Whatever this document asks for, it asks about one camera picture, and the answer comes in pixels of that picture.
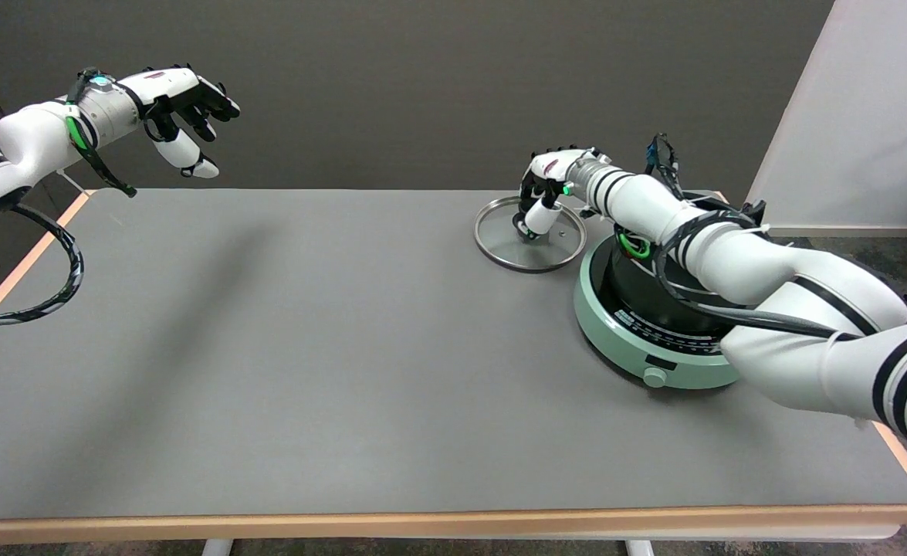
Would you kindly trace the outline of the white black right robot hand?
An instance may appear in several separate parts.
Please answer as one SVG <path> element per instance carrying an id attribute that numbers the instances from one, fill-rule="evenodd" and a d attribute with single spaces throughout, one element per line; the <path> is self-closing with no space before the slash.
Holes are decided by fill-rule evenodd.
<path id="1" fill-rule="evenodd" d="M 559 197 L 570 194 L 567 172 L 581 159 L 609 162 L 596 147 L 559 147 L 532 154 L 518 188 L 518 210 L 513 226 L 521 239 L 534 242 L 550 231 L 563 211 Z"/>

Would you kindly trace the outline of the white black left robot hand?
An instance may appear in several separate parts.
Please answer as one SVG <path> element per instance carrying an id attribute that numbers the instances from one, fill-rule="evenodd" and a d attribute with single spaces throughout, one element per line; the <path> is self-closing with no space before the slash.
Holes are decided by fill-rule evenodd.
<path id="1" fill-rule="evenodd" d="M 190 66 L 147 68 L 119 79 L 117 85 L 132 97 L 145 134 L 166 162 L 186 178 L 219 176 L 217 164 L 174 122 L 174 116 L 181 117 L 203 141 L 216 141 L 211 120 L 230 122 L 241 115 L 240 105 L 223 85 L 210 82 Z"/>

